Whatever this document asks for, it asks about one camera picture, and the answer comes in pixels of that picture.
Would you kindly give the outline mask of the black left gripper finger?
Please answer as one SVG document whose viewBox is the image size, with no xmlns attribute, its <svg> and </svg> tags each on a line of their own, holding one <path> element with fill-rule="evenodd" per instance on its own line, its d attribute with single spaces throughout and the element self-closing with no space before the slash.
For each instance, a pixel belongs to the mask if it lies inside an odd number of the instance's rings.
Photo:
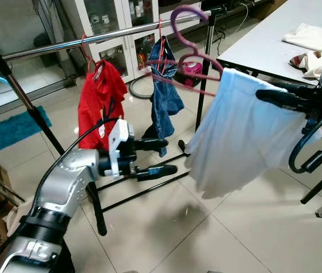
<svg viewBox="0 0 322 273">
<path fill-rule="evenodd" d="M 168 141 L 159 138 L 142 138 L 133 140 L 133 149 L 135 151 L 155 151 L 161 153 L 166 149 Z"/>
<path fill-rule="evenodd" d="M 145 169 L 136 169 L 136 180 L 155 180 L 167 175 L 176 174 L 176 166 L 151 166 Z"/>
</svg>

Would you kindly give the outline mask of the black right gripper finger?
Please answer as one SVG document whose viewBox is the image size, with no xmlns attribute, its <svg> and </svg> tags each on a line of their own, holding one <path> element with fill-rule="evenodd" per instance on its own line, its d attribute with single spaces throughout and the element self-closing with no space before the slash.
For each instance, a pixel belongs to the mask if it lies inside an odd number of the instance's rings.
<svg viewBox="0 0 322 273">
<path fill-rule="evenodd" d="M 296 94 L 277 89 L 257 89 L 255 96 L 260 101 L 269 102 L 281 109 L 304 113 L 304 101 Z"/>
<path fill-rule="evenodd" d="M 320 91 L 317 86 L 290 83 L 288 81 L 273 81 L 272 85 L 277 86 L 277 88 L 283 88 L 289 93 L 296 94 L 296 96 L 314 96 Z"/>
</svg>

